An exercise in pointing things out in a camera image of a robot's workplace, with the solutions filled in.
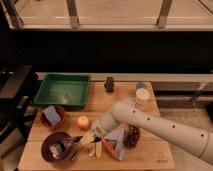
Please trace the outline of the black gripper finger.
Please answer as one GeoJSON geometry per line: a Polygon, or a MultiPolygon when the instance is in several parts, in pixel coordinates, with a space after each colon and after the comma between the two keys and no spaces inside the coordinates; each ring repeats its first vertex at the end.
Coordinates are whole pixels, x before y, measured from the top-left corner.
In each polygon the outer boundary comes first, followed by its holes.
{"type": "Polygon", "coordinates": [[[91,143],[97,143],[100,142],[102,139],[101,138],[95,138],[91,143]]]}
{"type": "Polygon", "coordinates": [[[74,142],[78,142],[81,140],[83,136],[74,136],[74,137],[71,137],[71,140],[74,141],[74,142]]]}

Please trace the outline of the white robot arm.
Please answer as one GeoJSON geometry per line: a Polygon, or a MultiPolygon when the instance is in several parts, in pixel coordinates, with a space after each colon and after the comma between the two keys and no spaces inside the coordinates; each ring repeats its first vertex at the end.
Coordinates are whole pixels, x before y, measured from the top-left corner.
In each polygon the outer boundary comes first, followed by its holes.
{"type": "Polygon", "coordinates": [[[122,123],[143,128],[213,165],[212,132],[147,114],[132,99],[120,100],[100,115],[79,140],[79,146],[104,137],[122,123]]]}

